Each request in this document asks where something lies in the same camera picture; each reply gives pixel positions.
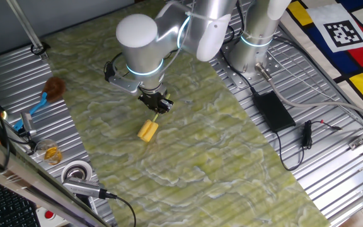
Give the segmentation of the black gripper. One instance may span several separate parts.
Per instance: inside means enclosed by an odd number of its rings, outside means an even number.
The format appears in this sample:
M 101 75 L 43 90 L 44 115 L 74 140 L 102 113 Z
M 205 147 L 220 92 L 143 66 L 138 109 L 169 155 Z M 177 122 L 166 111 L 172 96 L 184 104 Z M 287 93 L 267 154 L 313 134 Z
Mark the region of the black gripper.
M 138 97 L 138 100 L 143 102 L 148 108 L 157 114 L 164 114 L 170 111 L 173 106 L 173 101 L 166 98 L 168 94 L 167 91 L 156 92 L 153 94 L 148 94 L 142 92 Z

